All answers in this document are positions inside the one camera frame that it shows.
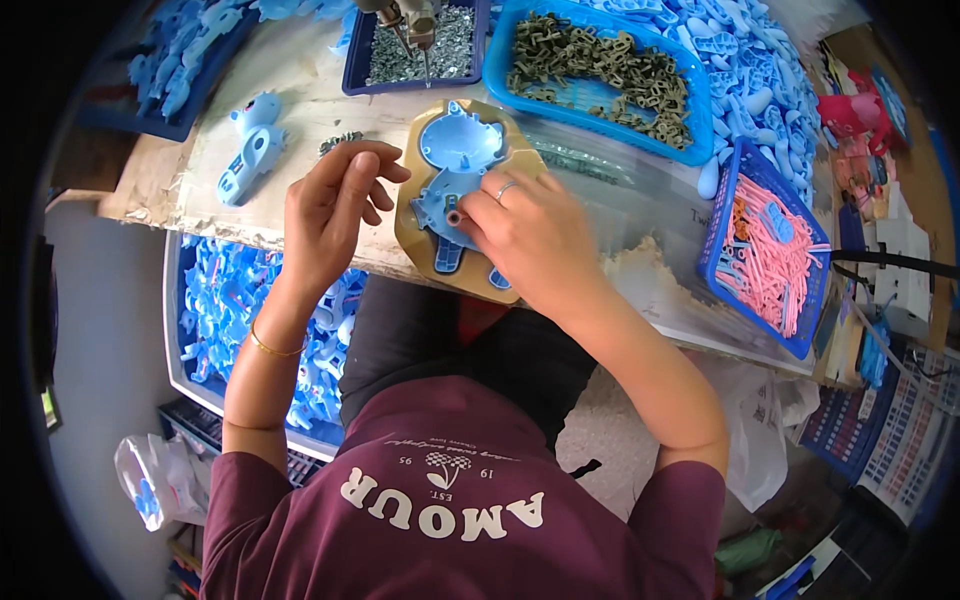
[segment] workbench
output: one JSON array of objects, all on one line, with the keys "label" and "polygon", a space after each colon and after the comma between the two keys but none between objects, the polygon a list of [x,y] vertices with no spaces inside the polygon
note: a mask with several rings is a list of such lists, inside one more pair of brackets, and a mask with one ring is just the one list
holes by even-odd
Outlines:
[{"label": "workbench", "polygon": [[[186,142],[142,135],[116,192],[100,202],[101,216],[174,231],[214,236],[282,250],[287,186],[317,161],[327,138],[360,131],[368,139],[405,147],[410,122],[442,98],[491,101],[482,83],[348,97],[341,91],[343,58],[328,49],[340,24],[287,19],[263,23],[230,63],[225,77]],[[289,141],[275,170],[241,207],[220,204],[214,192],[236,155],[239,134],[228,114],[261,91],[283,103],[277,125]],[[685,348],[719,352],[810,376],[812,352],[800,361],[717,300],[694,268],[712,211],[696,192],[698,169],[652,156],[596,134],[532,117],[521,130],[557,176],[588,204],[600,222],[603,267],[617,289],[661,333]],[[573,149],[582,159],[564,154]],[[832,177],[817,163],[814,205],[827,231]],[[388,192],[396,185],[387,183]],[[394,215],[377,227],[362,225],[352,266],[370,273],[429,284],[394,236]]]}]

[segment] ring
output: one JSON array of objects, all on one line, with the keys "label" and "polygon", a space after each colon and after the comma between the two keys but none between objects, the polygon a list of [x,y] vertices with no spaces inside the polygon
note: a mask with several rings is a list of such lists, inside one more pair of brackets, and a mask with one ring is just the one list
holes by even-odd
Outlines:
[{"label": "ring", "polygon": [[503,184],[503,187],[501,187],[501,188],[499,189],[499,191],[497,191],[496,196],[494,197],[494,199],[495,199],[497,202],[500,202],[500,197],[503,196],[503,193],[504,193],[505,191],[507,191],[507,188],[509,188],[511,185],[516,185],[516,181],[507,181],[506,183],[504,183],[504,184]]}]

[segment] pink plastic parts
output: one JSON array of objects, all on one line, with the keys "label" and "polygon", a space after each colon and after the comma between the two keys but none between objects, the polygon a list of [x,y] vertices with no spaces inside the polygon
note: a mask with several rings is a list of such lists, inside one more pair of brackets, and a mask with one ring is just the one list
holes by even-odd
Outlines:
[{"label": "pink plastic parts", "polygon": [[[776,209],[781,215],[772,212]],[[792,239],[781,242],[787,236],[776,235],[771,216],[776,222],[782,219],[780,228],[793,228]],[[797,333],[810,265],[823,267],[816,254],[830,250],[829,244],[813,244],[812,232],[806,219],[791,213],[780,198],[738,176],[716,280],[785,338]]]}]

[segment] blue plastic crate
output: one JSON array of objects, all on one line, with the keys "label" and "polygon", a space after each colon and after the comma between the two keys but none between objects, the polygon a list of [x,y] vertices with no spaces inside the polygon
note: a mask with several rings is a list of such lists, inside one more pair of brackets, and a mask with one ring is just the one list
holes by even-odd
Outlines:
[{"label": "blue plastic crate", "polygon": [[769,333],[780,345],[791,354],[804,360],[813,342],[813,334],[817,329],[817,320],[820,317],[820,308],[823,304],[824,292],[827,289],[829,271],[829,254],[821,254],[823,267],[816,263],[810,265],[810,277],[806,280],[806,299],[804,307],[797,316],[797,333],[792,337],[784,338],[779,331],[766,321],[762,320],[746,304],[738,300],[719,285],[716,280],[717,263],[720,261],[720,252],[723,250],[724,231],[730,221],[733,209],[733,193],[736,189],[738,174],[744,174],[760,187],[773,192],[790,209],[794,215],[803,217],[813,229],[810,238],[814,244],[828,244],[829,238],[813,217],[813,213],[804,205],[804,202],[793,191],[793,187],[783,178],[780,171],[760,153],[760,150],[745,136],[736,138],[733,144],[733,154],[723,167],[720,176],[720,185],[717,187],[716,199],[713,201],[713,216],[710,218],[710,228],[704,250],[697,262],[697,273],[707,282],[720,300],[726,302],[747,319],[756,323],[761,329]]},{"label": "blue plastic crate", "polygon": [[[574,108],[551,105],[512,94],[507,89],[507,75],[514,69],[516,24],[529,18],[530,11],[536,14],[553,12],[558,17],[570,19],[574,25],[595,27],[600,36],[616,37],[617,32],[624,31],[634,37],[637,48],[657,46],[662,52],[676,59],[677,70],[684,70],[686,79],[686,109],[690,115],[684,122],[690,128],[693,143],[683,150],[677,150],[649,135],[588,114],[587,109],[593,106],[610,109],[613,99],[620,95],[617,89],[599,80],[570,78],[567,80],[570,86],[566,88],[552,81],[541,85],[556,89],[557,102],[572,102]],[[606,12],[565,0],[510,0],[497,18],[496,31],[493,32],[493,39],[484,60],[483,80],[494,98],[517,110],[600,133],[618,142],[666,156],[691,167],[700,166],[713,156],[713,113],[710,111],[707,70],[681,44]]]},{"label": "blue plastic crate", "polygon": [[127,107],[113,105],[98,105],[84,102],[77,113],[77,123],[84,127],[104,127],[124,132],[148,133],[157,137],[164,137],[175,142],[182,142],[190,134],[190,128],[197,119],[200,111],[206,104],[206,97],[210,89],[217,83],[221,72],[233,57],[240,42],[247,36],[247,32],[256,25],[260,11],[247,10],[236,26],[226,34],[219,36],[204,52],[204,66],[190,85],[190,95],[186,102],[174,115],[170,122],[164,120],[160,114],[161,101],[154,101],[154,106],[143,117],[136,116],[139,104],[131,100]]},{"label": "blue plastic crate", "polygon": [[[197,328],[194,327],[190,333],[187,333],[183,325],[180,324],[180,314],[182,314],[183,309],[186,307],[183,299],[184,293],[186,292],[186,279],[183,273],[197,264],[196,251],[196,247],[181,248],[177,261],[177,346],[179,350],[183,350],[187,345],[197,341]],[[184,362],[183,369],[187,373],[194,372],[197,369],[197,359],[194,358]],[[203,383],[193,383],[220,397],[223,397],[227,393],[227,382],[216,372],[212,372],[210,377]],[[308,438],[313,438],[318,442],[324,442],[334,446],[339,446],[344,442],[344,428],[336,423],[314,420],[313,427],[309,430],[301,427],[292,427],[289,424],[286,424],[286,427]]]},{"label": "blue plastic crate", "polygon": [[[435,78],[430,80],[431,87],[453,87],[470,85],[480,81],[483,70],[484,50],[487,47],[487,28],[490,24],[490,0],[449,0],[449,4],[473,9],[473,56],[470,61],[470,74],[466,77]],[[347,96],[358,94],[383,94],[402,89],[424,89],[423,80],[398,82],[396,84],[367,85],[370,76],[370,56],[373,52],[373,31],[376,29],[376,14],[360,13],[353,24],[353,37],[347,52],[347,65],[344,67],[344,82],[341,88]],[[414,58],[419,53],[414,50]]]}]

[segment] woman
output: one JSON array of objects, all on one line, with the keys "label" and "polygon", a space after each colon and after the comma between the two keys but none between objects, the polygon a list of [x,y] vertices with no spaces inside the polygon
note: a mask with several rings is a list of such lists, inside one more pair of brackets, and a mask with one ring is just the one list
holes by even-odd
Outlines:
[{"label": "woman", "polygon": [[[394,203],[400,150],[339,144],[286,198],[283,271],[227,388],[204,532],[207,598],[709,598],[727,471],[714,391],[605,280],[550,175],[489,172],[460,225],[536,311],[469,348],[455,295],[371,276],[348,351],[346,439],[308,486],[283,425],[307,321],[361,219]],[[557,464],[599,362],[660,442],[627,523]]]}]

